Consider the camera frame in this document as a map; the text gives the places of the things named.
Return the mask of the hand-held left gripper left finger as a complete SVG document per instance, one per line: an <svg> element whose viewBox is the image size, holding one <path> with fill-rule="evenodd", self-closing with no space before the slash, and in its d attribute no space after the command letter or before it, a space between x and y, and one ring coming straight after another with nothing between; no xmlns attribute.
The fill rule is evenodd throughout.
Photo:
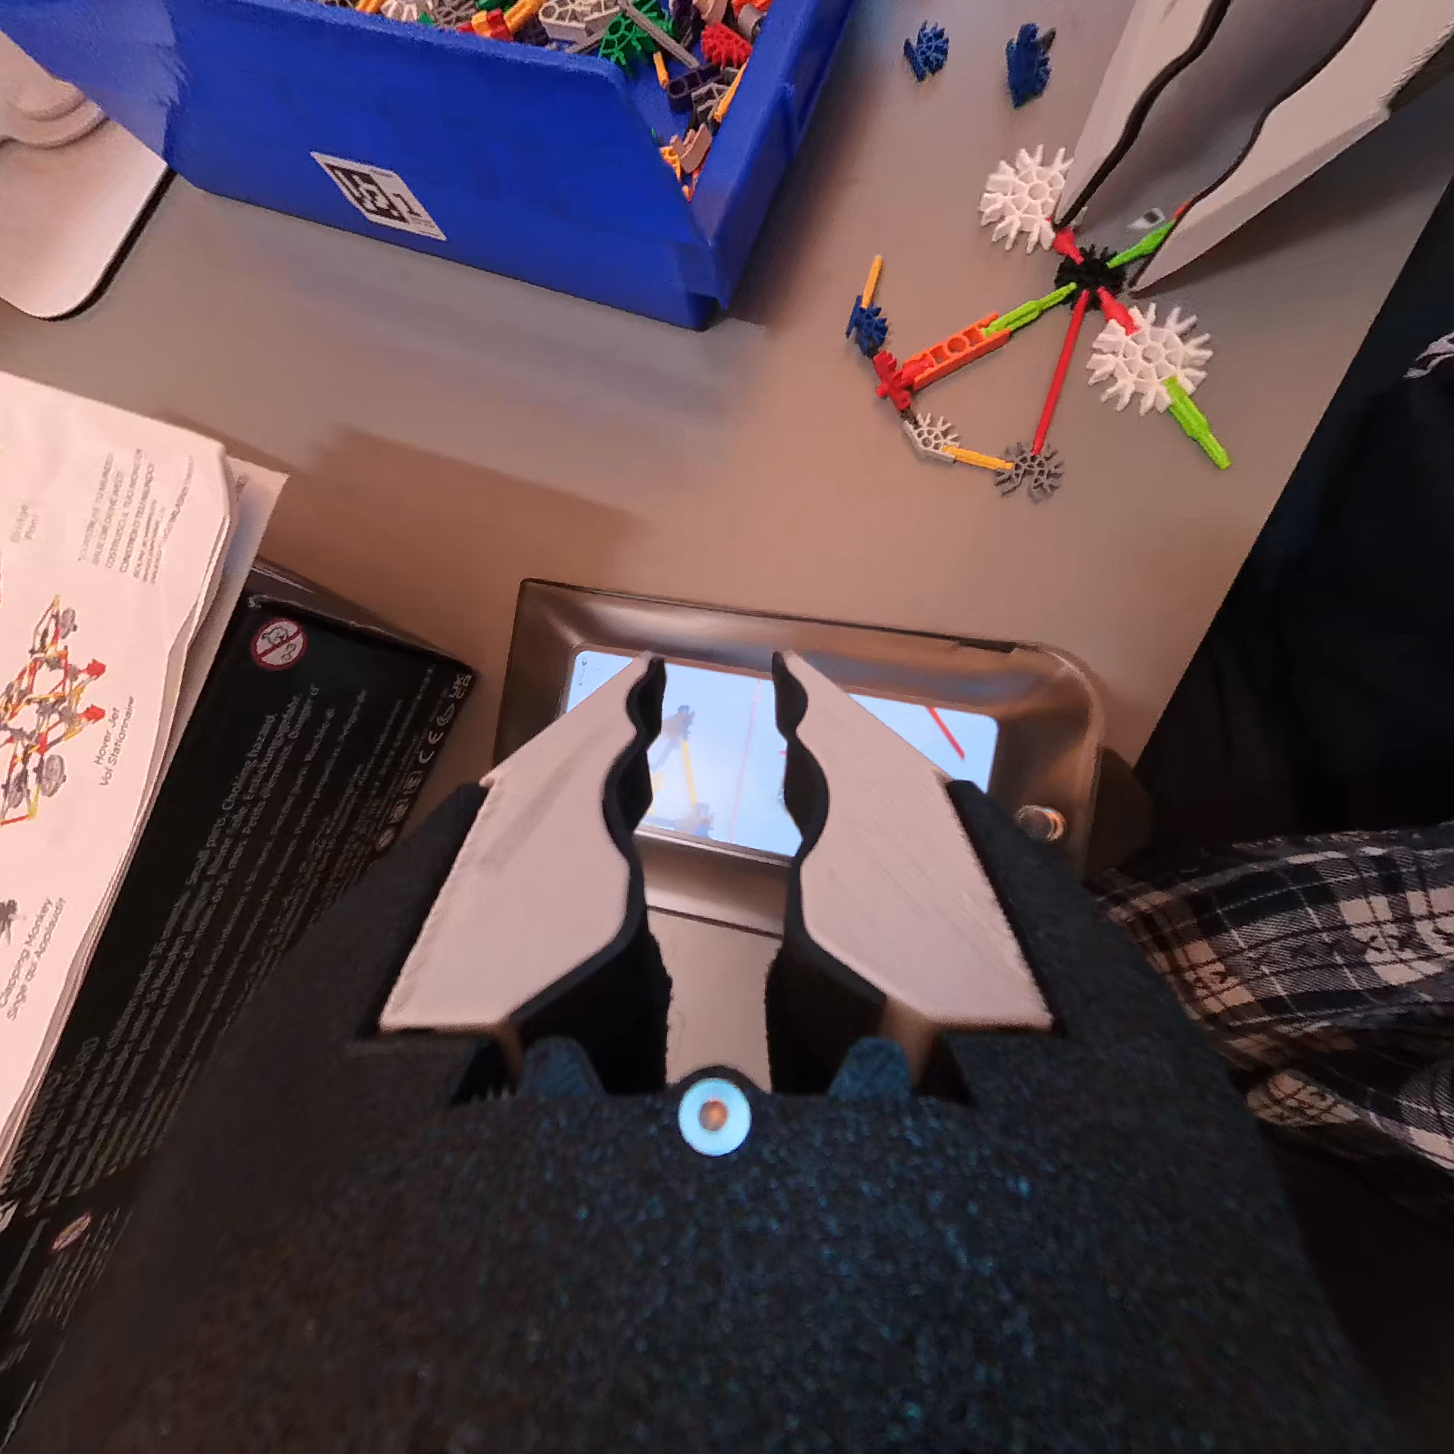
<svg viewBox="0 0 1454 1454"><path fill-rule="evenodd" d="M487 773L383 1033L482 1033L515 1071L565 1038L610 1093L666 1086L669 972L636 842L666 685L645 652Z"/></svg>

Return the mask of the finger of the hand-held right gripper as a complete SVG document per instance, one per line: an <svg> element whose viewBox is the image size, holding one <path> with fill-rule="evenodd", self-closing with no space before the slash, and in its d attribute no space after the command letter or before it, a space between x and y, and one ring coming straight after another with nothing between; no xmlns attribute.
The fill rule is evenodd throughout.
<svg viewBox="0 0 1454 1454"><path fill-rule="evenodd" d="M1199 60L1230 1L1138 1L1086 119L1058 203L1058 224L1076 223L1128 158L1154 103Z"/></svg>
<svg viewBox="0 0 1454 1454"><path fill-rule="evenodd" d="M1429 88L1451 1L1373 1L1334 55L1278 100L1226 178L1200 193L1140 273L1147 292L1228 240Z"/></svg>

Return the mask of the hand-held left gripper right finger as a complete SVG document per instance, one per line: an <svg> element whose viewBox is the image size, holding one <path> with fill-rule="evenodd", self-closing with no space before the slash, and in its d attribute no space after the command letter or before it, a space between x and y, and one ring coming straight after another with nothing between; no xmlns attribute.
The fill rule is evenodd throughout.
<svg viewBox="0 0 1454 1454"><path fill-rule="evenodd" d="M913 1088L953 1033L1048 1033L1053 1008L960 811L956 780L807 657L773 659L801 844L771 963L771 1085L825 1093L865 1040Z"/></svg>

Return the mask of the toy rod and connector assembly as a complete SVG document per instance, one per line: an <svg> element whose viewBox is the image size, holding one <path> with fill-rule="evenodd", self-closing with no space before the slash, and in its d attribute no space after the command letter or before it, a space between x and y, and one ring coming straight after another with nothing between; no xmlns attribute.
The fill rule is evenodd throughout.
<svg viewBox="0 0 1454 1454"><path fill-rule="evenodd" d="M1003 313L984 314L920 349L927 368L920 375L911 409L925 411L916 399L927 387L991 358L1032 323L1067 309L1065 337L1031 439L1001 453L981 449L1012 460L1013 470L996 474L975 465L949 465L989 472L1001 496L1022 494L1036 503L1053 498L1062 489L1065 461L1052 446L1050 432L1079 358L1086 323L1100 318L1100 332L1084 363L1086 378L1102 389L1102 399L1121 411L1136 406L1140 415L1169 415L1211 463L1228 468L1232 454L1195 401L1212 361L1211 335L1199 332L1197 316L1180 306L1161 314L1154 302L1129 302L1133 271L1152 261L1190 205L1169 212L1169 221L1157 229L1138 229L1136 240L1121 250L1083 242L1076 224L1060 226L1055 219L1069 165L1071 155L1064 148L1055 157L1046 157L1041 146L1020 148L1013 157L1003 157L987 176L977 203L981 224L991 229L996 243L1010 247L1026 242L1029 252L1052 254L1058 262L1057 283L1045 295Z"/></svg>

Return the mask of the pile of colourful toy pieces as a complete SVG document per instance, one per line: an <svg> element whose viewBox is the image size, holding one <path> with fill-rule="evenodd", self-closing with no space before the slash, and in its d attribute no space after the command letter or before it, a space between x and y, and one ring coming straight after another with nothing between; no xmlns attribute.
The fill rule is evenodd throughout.
<svg viewBox="0 0 1454 1454"><path fill-rule="evenodd" d="M769 3L695 1L331 1L428 30L607 60L626 75L652 65L674 115L653 141L688 202L730 113Z"/></svg>

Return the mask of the blue plastic bin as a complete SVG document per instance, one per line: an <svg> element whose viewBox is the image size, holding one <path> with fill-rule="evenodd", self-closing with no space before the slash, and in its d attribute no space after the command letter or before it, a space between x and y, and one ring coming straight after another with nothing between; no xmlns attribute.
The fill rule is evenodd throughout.
<svg viewBox="0 0 1454 1454"><path fill-rule="evenodd" d="M3 27L195 188L698 330L740 288L854 3L775 3L688 202L650 65L321 3L22 1ZM312 152L397 171L446 229L373 224Z"/></svg>

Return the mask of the black toy box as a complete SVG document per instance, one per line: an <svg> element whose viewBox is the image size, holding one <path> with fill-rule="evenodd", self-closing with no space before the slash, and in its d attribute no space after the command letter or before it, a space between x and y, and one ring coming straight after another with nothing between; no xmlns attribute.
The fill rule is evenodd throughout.
<svg viewBox="0 0 1454 1454"><path fill-rule="evenodd" d="M399 837L479 671L260 560L4 1142L3 1436L259 984Z"/></svg>

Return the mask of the shiny metal fitting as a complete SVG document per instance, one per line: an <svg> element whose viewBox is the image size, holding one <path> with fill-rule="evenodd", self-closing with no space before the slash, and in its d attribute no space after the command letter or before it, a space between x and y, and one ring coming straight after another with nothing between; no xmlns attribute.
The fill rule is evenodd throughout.
<svg viewBox="0 0 1454 1454"><path fill-rule="evenodd" d="M1086 873L1103 707L1083 664L1052 647L527 579L503 678L496 761L645 652L771 676L776 650L799 652L852 695L916 697L991 714L1000 742L987 792ZM641 830L640 844L648 920L672 975L667 1079L730 1065L769 1086L764 998L792 858Z"/></svg>

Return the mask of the instruction booklet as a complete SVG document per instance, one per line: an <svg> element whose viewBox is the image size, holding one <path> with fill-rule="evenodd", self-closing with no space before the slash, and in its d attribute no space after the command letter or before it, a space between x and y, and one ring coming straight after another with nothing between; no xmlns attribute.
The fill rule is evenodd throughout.
<svg viewBox="0 0 1454 1454"><path fill-rule="evenodd" d="M4 373L6 1164L286 482Z"/></svg>

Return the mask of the white bin label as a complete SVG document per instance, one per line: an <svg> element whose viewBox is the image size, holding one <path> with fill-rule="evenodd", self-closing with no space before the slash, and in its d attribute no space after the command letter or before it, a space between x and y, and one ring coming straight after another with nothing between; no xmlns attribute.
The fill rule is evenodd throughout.
<svg viewBox="0 0 1454 1454"><path fill-rule="evenodd" d="M366 221L434 242L447 240L446 229L397 171L318 150L312 157Z"/></svg>

